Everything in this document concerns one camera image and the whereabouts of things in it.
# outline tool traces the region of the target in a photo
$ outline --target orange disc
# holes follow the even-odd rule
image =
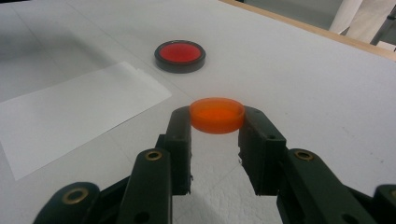
[[[244,123],[245,108],[227,98],[205,98],[190,105],[191,125],[204,133],[231,133]]]

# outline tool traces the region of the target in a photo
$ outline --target table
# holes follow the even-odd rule
[[[15,181],[0,150],[0,222],[31,223],[58,189],[104,189],[154,147],[171,112],[224,96],[263,111],[288,147],[318,154],[346,185],[372,195],[396,182],[396,63],[214,0],[37,0],[0,6],[0,102],[127,62],[172,97]],[[206,51],[194,73],[158,69],[154,50],[187,39]],[[275,197],[256,197],[237,133],[192,130],[191,195],[174,223],[281,223]]]

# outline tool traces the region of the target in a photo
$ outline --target paper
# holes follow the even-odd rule
[[[0,141],[16,180],[170,97],[128,63],[0,104]]]

